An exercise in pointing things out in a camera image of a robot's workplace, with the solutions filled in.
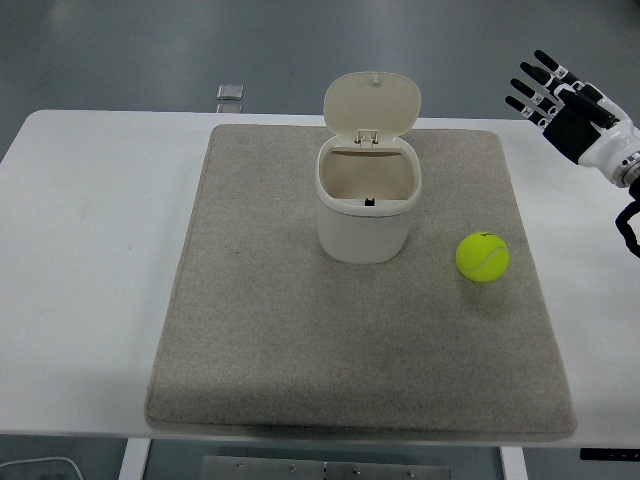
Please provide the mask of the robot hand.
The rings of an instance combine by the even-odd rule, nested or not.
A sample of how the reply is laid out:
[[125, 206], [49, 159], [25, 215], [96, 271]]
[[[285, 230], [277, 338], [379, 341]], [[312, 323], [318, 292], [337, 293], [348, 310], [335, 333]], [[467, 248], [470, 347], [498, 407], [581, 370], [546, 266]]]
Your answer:
[[542, 131], [572, 163], [595, 168], [619, 188], [639, 187], [639, 128], [631, 117], [593, 84], [577, 77], [546, 52], [538, 63], [520, 64], [538, 87], [517, 78], [511, 86], [523, 98], [505, 102]]

